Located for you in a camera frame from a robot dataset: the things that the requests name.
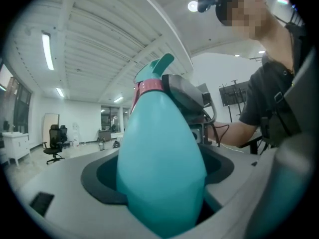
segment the sink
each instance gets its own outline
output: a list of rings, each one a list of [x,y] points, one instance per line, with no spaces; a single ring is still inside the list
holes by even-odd
[[[14,136],[19,136],[19,135],[23,135],[23,133],[20,132],[3,132],[2,133],[3,136],[7,136],[7,137],[14,137]]]
[[[207,176],[205,185],[218,184],[233,171],[234,163],[218,154],[210,145],[199,145]],[[89,163],[82,171],[81,183],[95,199],[108,205],[127,205],[126,195],[116,191],[116,171],[119,151]]]

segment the window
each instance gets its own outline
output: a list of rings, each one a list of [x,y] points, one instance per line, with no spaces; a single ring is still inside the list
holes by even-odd
[[[101,125],[102,130],[110,130],[112,133],[120,132],[119,108],[101,107]]]
[[[0,63],[0,132],[28,133],[31,93]]]
[[[14,131],[28,133],[30,99],[31,93],[22,84],[19,84],[14,106]]]
[[[112,133],[121,132],[119,108],[111,107],[111,131]]]
[[[124,130],[128,126],[129,117],[130,117],[130,109],[123,109]]]
[[[5,64],[0,67],[0,132],[10,131],[19,82]]]

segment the ceiling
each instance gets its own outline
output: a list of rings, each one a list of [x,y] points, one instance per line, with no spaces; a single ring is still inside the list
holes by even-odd
[[[148,62],[172,53],[165,73],[193,70],[190,56],[150,0],[34,0],[10,32],[4,58],[34,92],[66,99],[129,105],[133,79]],[[42,32],[51,35],[54,71]]]
[[[202,52],[260,57],[260,44],[242,40],[211,9],[190,12],[192,0],[34,0],[8,35],[3,58],[36,93],[129,106],[133,79],[148,62],[172,53],[165,73],[187,74]],[[271,11],[275,0],[266,0]],[[54,71],[42,33],[51,35]],[[123,96],[118,103],[113,101]]]
[[[214,8],[205,13],[190,12],[187,5],[192,0],[156,1],[179,30],[181,39],[191,56],[203,52],[240,54],[246,58],[259,56],[260,44],[251,40],[243,40],[233,33],[231,27],[223,26],[217,19]],[[271,11],[275,1],[266,0]]]

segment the white wall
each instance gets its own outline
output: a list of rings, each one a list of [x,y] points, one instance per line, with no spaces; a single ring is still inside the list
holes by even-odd
[[[32,93],[30,106],[29,106],[29,118],[28,118],[28,132],[29,132],[29,147],[33,148],[42,142],[42,120],[41,117],[41,96],[39,94]]]
[[[206,83],[217,110],[217,121],[230,122],[228,107],[224,107],[221,101],[219,86],[233,85],[232,80],[237,83],[245,82],[261,66],[260,63],[241,57],[217,53],[203,53],[192,58],[194,72],[189,75],[193,85]],[[231,105],[233,122],[238,121],[239,110],[237,105]],[[212,116],[212,109],[207,109]]]
[[[79,126],[79,141],[95,141],[101,129],[101,104],[38,97],[34,95],[29,111],[30,147],[42,142],[42,125],[46,113],[60,114],[59,126],[68,128],[68,139],[73,139],[73,123]]]

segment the white sink basin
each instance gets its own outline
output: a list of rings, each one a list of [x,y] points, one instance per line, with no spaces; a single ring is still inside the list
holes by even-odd
[[[2,133],[3,136],[7,136],[7,137],[15,137],[15,136],[20,136],[23,135],[23,133],[20,132],[3,132]]]

